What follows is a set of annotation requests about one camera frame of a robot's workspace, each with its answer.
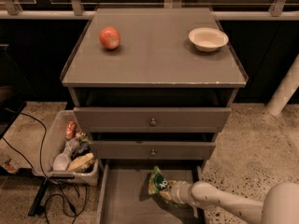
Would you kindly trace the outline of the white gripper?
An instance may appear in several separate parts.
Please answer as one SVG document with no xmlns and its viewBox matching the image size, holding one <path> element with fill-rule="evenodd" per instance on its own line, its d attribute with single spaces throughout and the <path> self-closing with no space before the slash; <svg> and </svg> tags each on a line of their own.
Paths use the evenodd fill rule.
<svg viewBox="0 0 299 224">
<path fill-rule="evenodd" d="M 192 184 L 186 181 L 176 181 L 171 189 L 162 189 L 159 194 L 169 202 L 174 201 L 178 204 L 191 203 L 192 197 Z"/>
</svg>

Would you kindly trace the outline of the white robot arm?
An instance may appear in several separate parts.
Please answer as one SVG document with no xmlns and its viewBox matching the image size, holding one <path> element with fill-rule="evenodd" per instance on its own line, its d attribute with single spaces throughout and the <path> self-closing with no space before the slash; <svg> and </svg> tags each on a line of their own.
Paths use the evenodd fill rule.
<svg viewBox="0 0 299 224">
<path fill-rule="evenodd" d="M 215 208 L 209 224 L 299 224 L 298 90 L 294 62 L 267 105 L 235 104 L 203 180 L 177 181 L 176 203 Z"/>
</svg>

